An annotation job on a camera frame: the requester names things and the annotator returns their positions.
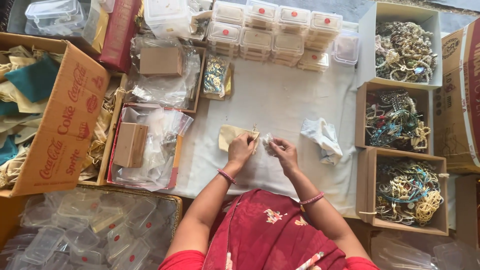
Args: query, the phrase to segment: white cardboard box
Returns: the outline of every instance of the white cardboard box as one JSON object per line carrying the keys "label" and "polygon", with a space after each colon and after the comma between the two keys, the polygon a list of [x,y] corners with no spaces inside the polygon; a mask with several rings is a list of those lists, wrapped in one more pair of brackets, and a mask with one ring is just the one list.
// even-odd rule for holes
{"label": "white cardboard box", "polygon": [[[433,33],[432,51],[437,54],[437,67],[429,84],[407,83],[377,78],[375,75],[375,24],[376,22],[413,22],[423,30]],[[357,87],[365,82],[374,82],[390,86],[401,86],[424,90],[442,87],[442,37],[440,20],[437,11],[406,5],[375,2],[359,21],[360,54],[357,76]]]}

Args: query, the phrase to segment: woman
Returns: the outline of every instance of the woman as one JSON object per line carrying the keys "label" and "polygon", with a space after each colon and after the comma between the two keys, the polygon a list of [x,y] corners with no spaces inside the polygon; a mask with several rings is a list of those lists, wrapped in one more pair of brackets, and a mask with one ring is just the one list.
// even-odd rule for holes
{"label": "woman", "polygon": [[[378,270],[340,213],[300,171],[297,150],[284,139],[270,147],[300,203],[256,189],[221,208],[253,144],[247,133],[230,144],[228,163],[193,201],[159,270]],[[219,226],[209,245],[214,223]]]}

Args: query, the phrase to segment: woman's hand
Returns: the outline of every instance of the woman's hand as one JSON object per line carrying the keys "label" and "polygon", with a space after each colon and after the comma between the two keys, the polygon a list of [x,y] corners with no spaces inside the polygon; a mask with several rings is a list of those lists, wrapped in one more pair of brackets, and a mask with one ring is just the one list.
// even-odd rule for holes
{"label": "woman's hand", "polygon": [[276,153],[278,160],[280,160],[283,174],[286,177],[290,178],[295,172],[299,171],[297,148],[295,145],[285,139],[274,138],[273,141],[270,142],[270,147]]}
{"label": "woman's hand", "polygon": [[254,137],[248,133],[238,135],[228,146],[228,162],[243,167],[255,148]]}

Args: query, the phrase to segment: teal cloth pouch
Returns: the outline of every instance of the teal cloth pouch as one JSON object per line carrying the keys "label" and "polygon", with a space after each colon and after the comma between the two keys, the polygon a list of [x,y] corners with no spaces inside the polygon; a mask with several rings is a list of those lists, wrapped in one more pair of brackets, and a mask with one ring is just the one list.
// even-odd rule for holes
{"label": "teal cloth pouch", "polygon": [[8,135],[5,144],[0,148],[0,165],[13,159],[18,154],[18,148],[15,145],[15,135]]}
{"label": "teal cloth pouch", "polygon": [[18,104],[17,102],[10,101],[6,102],[0,100],[0,115],[15,115],[18,114]]}
{"label": "teal cloth pouch", "polygon": [[58,72],[58,62],[45,56],[34,64],[7,72],[4,76],[30,102],[37,102],[50,97]]}

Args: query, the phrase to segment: woman's arm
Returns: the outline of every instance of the woman's arm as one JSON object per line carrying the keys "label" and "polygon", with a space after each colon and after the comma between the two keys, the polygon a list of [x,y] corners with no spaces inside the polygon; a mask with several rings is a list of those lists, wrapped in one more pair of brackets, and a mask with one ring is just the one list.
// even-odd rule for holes
{"label": "woman's arm", "polygon": [[[297,163],[297,149],[293,144],[287,140],[275,138],[270,143],[270,147],[275,151],[282,165],[283,173],[292,182],[300,201],[306,201],[319,195],[320,191],[300,171]],[[347,258],[363,257],[370,259],[342,215],[326,198],[305,204],[303,208],[307,212],[313,226],[333,240],[345,252]]]}
{"label": "woman's arm", "polygon": [[[254,141],[248,133],[239,135],[228,147],[228,163],[223,171],[235,178],[252,155],[253,149]],[[182,250],[198,250],[203,254],[207,253],[210,229],[230,184],[230,180],[217,174],[203,188],[180,222],[166,257]]]}

